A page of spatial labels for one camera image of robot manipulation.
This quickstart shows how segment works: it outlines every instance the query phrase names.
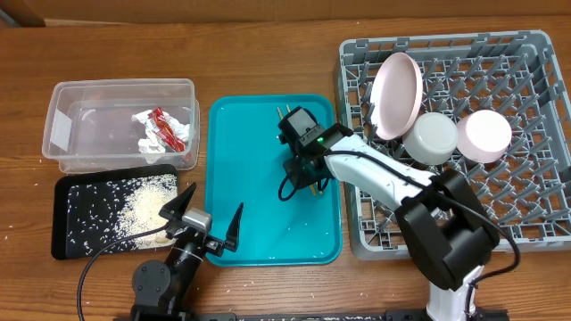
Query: pink bowl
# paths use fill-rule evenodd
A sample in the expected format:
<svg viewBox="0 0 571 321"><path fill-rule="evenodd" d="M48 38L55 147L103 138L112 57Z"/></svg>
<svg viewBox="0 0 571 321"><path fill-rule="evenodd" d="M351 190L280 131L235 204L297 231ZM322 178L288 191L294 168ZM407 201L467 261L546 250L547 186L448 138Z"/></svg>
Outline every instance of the pink bowl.
<svg viewBox="0 0 571 321"><path fill-rule="evenodd" d="M511 126L495 111L476 111L458 122L458 150L472 161L498 160L511 141Z"/></svg>
<svg viewBox="0 0 571 321"><path fill-rule="evenodd" d="M422 75L405 53L394 53L381 65L370 101L375 104L371 123L384 140L402 136L412 126L422 103Z"/></svg>

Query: gray dish rack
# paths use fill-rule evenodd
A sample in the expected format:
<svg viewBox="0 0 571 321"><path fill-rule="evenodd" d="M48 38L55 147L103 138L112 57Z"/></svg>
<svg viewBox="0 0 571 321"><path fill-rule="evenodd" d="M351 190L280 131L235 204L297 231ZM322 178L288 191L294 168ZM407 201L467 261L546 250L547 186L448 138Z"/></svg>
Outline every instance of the gray dish rack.
<svg viewBox="0 0 571 321"><path fill-rule="evenodd" d="M502 113L511 144L491 164L458 151L441 166L423 167L401 141L375 136L370 123L372 83L394 53L406 53L422 71L421 112L458 122L481 109ZM339 47L335 69L338 119L372 147L413 167L462 172L491 218L521 251L571 249L571 103L550 38L542 31L351 39ZM352 252L360 259L408 258L394 214L353 185L345 186ZM447 219L441 213L439 219ZM510 251L501 240L496 251Z"/></svg>

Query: crumpled paper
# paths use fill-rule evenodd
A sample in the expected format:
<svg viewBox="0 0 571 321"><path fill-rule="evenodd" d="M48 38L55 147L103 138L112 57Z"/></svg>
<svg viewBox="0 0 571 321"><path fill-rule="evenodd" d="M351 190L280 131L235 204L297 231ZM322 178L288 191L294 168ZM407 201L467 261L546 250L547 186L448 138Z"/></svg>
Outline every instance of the crumpled paper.
<svg viewBox="0 0 571 321"><path fill-rule="evenodd" d="M138 114L131 116L131 120L145 124L145 120L149 119L149 114L151 112L153 111L147 110L139 112ZM162 113L175 136L184 143L187 143L190 135L190 124L182 125L178 119L171 117L167 112L163 111ZM147 128L145 130L145 134L146 138L141 138L138 141L139 152L145 154L147 164L154 164L162 156L152 156L152 154L166 152L165 146L167 145L151 129Z"/></svg>

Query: wood grain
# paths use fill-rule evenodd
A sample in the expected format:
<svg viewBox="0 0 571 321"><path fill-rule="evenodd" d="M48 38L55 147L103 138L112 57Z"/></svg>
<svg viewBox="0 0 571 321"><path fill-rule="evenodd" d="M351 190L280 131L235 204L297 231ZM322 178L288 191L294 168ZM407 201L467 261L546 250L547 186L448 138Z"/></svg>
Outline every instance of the wood grain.
<svg viewBox="0 0 571 321"><path fill-rule="evenodd" d="M94 27L105 25L124 25L125 22L105 22L105 21L75 21L62 19L44 19L46 27Z"/></svg>
<svg viewBox="0 0 571 321"><path fill-rule="evenodd" d="M201 207L209 107L220 97L317 93L333 102L332 72L345 39L508 29L546 31L570 83L568 17L1 29L0 319L77 320L75 291L87 261L56 261L50 255L54 184L62 173L56 162L41 156L46 109L58 82L192 79L202 108L201 154L194 170L181 173L181 185L198 183L194 205ZM327 266L218 268L205 263L189 303L200 312L232 309L242 315L374 312L426 304L427 282L409 260L355 259L346 226L343 220L343 252ZM134 268L165 254L100 258L84 289L87 319L126 315L134 298ZM511 260L508 254L494 254L488 270ZM513 320L569 319L570 264L565 252L525 254L516 272L483 283L476 301L509 309Z"/></svg>
<svg viewBox="0 0 571 321"><path fill-rule="evenodd" d="M37 19L126 23L318 21L571 14L568 0L0 0Z"/></svg>

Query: clear plastic container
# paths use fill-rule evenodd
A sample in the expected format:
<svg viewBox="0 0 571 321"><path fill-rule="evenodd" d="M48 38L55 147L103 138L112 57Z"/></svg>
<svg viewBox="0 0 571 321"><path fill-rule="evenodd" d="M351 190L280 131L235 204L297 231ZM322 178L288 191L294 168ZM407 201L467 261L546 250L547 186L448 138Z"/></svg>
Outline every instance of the clear plastic container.
<svg viewBox="0 0 571 321"><path fill-rule="evenodd" d="M190 124L183 152L141 153L145 126L131 120L161 107ZM47 111L42 153L64 173L171 164L192 169L198 159L200 111L189 79L114 79L58 84Z"/></svg>

